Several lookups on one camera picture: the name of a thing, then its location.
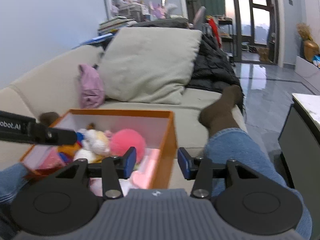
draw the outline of orange box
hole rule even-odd
[[[153,110],[107,110],[107,109],[70,109],[51,127],[78,131],[89,123],[96,129],[117,132],[133,129],[146,140],[148,148],[160,149],[155,171],[149,188],[167,188],[170,180],[173,159],[177,151],[177,140],[172,111]],[[33,145],[20,161],[37,174],[37,165],[44,160],[50,146]]]

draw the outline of blue jeans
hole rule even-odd
[[[229,128],[216,133],[208,140],[205,154],[215,163],[226,163],[228,159],[235,159],[251,167],[257,172],[286,187],[284,179],[276,172],[269,158],[260,150],[259,146],[243,130]],[[27,184],[23,178],[28,171],[17,163],[0,171],[0,236],[4,240],[13,238],[17,228],[10,220],[10,204],[19,190]],[[218,195],[225,189],[224,181],[219,179],[215,185],[213,195]],[[301,202],[301,194],[290,189]],[[303,214],[296,231],[305,239],[310,239],[312,220],[308,209],[303,205]]]
[[[18,228],[11,220],[10,205],[17,193],[28,183],[24,177],[28,170],[21,164],[0,171],[0,237],[3,240],[12,239]]]
[[[304,239],[310,239],[312,219],[309,210],[303,203],[301,194],[297,190],[287,187],[286,182],[276,172],[269,158],[246,132],[239,128],[221,130],[208,140],[204,153],[215,163],[226,163],[228,159],[240,161],[297,195],[303,204],[303,213],[296,231]],[[215,188],[212,195],[218,195],[224,191],[225,185],[223,179],[217,179],[214,184]]]

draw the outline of glossy floor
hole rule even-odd
[[[320,92],[293,69],[236,63],[235,72],[245,95],[248,133],[277,167],[281,153],[278,136],[292,104],[292,93]]]
[[[242,51],[242,55],[241,55],[242,60],[244,61],[260,61],[260,56],[258,53],[251,53],[248,51]]]

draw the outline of stack of books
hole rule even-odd
[[[110,21],[103,22],[99,25],[98,35],[104,35],[111,31],[116,31],[122,27],[127,27],[128,22],[134,19],[128,19],[127,17],[118,16]]]

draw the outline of white plush toy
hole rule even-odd
[[[83,148],[95,154],[109,156],[109,139],[101,131],[87,130],[82,141]]]
[[[85,158],[88,160],[88,163],[93,163],[97,159],[97,155],[91,151],[80,149],[76,152],[75,156],[73,157],[73,160],[75,161],[80,158]]]

